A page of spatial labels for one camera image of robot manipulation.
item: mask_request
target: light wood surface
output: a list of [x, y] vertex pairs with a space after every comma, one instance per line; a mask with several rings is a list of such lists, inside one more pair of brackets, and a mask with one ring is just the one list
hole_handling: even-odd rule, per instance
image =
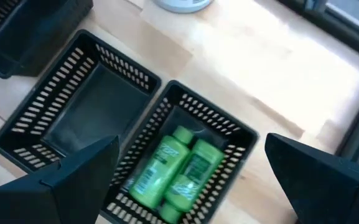
[[[160, 76], [159, 92], [179, 80], [259, 133], [212, 223], [294, 223], [265, 137], [275, 132], [334, 153], [359, 109], [359, 54], [273, 0], [216, 0], [186, 15], [150, 0], [94, 2], [79, 29]], [[38, 79], [0, 79], [0, 127]], [[1, 155], [0, 165], [24, 174]]]

